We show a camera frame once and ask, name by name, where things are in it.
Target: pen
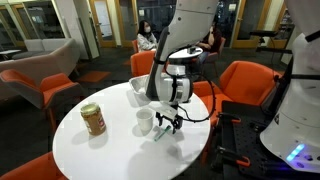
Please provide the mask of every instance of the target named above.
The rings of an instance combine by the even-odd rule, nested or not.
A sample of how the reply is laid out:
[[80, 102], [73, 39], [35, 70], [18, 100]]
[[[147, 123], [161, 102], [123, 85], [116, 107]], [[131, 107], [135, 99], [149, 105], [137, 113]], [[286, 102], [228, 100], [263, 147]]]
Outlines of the pen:
[[156, 138], [154, 138], [154, 141], [157, 142], [166, 132], [168, 132], [171, 129], [171, 126], [167, 126], [166, 129]]

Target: chair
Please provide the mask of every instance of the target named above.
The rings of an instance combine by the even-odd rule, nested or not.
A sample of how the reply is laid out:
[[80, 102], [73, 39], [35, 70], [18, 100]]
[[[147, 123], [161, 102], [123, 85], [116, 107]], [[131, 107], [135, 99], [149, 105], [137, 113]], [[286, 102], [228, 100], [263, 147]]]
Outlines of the chair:
[[137, 40], [133, 40], [133, 41], [132, 41], [132, 47], [133, 47], [134, 53], [138, 53], [138, 52], [139, 52], [139, 49], [138, 49], [138, 41], [137, 41]]
[[7, 172], [0, 180], [67, 180], [54, 162], [52, 152]]
[[225, 42], [226, 42], [226, 39], [222, 37], [221, 38], [221, 44], [220, 44], [220, 47], [219, 47], [219, 51], [218, 52], [214, 52], [214, 53], [210, 53], [208, 55], [208, 57], [206, 58], [206, 60], [204, 61], [205, 64], [213, 64], [215, 72], [216, 72], [216, 77], [219, 77], [218, 71], [217, 71], [217, 66], [216, 66], [216, 61], [221, 57], [222, 50], [223, 50]]
[[143, 51], [131, 56], [131, 73], [133, 77], [150, 73], [155, 51]]
[[40, 87], [37, 87], [31, 78], [14, 69], [2, 71], [0, 79], [34, 106], [45, 110], [50, 118], [53, 132], [57, 128], [54, 108], [68, 98], [82, 97], [83, 95], [81, 85], [72, 82], [63, 73], [44, 78]]
[[[222, 73], [220, 88], [212, 82], [216, 98], [215, 112], [210, 118], [211, 126], [218, 121], [217, 115], [222, 111], [222, 101], [233, 101], [259, 106], [275, 86], [274, 76], [280, 76], [274, 70], [254, 62], [234, 61]], [[210, 112], [213, 106], [210, 85], [206, 81], [193, 83], [194, 93], [206, 105]], [[204, 148], [201, 162], [205, 163], [211, 144], [211, 137]]]

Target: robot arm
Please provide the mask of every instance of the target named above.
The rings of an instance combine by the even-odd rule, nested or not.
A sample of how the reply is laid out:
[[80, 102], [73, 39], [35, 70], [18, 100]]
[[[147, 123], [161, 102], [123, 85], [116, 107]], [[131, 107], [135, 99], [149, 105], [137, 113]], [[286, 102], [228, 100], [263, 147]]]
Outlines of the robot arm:
[[162, 74], [170, 54], [194, 45], [202, 39], [213, 21], [218, 0], [177, 0], [172, 22], [160, 36], [151, 72], [146, 82], [146, 96], [152, 101], [183, 103], [192, 95], [192, 82], [181, 66], [173, 67], [173, 76]]

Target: cup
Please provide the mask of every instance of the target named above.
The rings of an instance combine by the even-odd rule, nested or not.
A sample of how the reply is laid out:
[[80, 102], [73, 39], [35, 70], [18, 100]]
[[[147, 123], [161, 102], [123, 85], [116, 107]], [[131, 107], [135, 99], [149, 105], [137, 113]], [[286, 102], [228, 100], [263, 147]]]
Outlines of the cup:
[[151, 109], [140, 109], [136, 114], [141, 131], [150, 131], [153, 127], [153, 112]]

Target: gray sofa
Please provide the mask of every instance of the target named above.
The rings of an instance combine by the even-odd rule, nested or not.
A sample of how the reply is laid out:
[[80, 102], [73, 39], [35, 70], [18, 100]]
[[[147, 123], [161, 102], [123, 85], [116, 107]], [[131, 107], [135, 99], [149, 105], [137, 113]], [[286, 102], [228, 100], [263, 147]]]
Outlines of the gray sofa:
[[[18, 56], [17, 60], [0, 62], [0, 72], [16, 69], [39, 85], [43, 78], [50, 75], [64, 73], [69, 76], [80, 57], [80, 49], [74, 39], [26, 40], [26, 45], [28, 52], [22, 53], [21, 58]], [[16, 92], [0, 81], [0, 100], [16, 95]]]

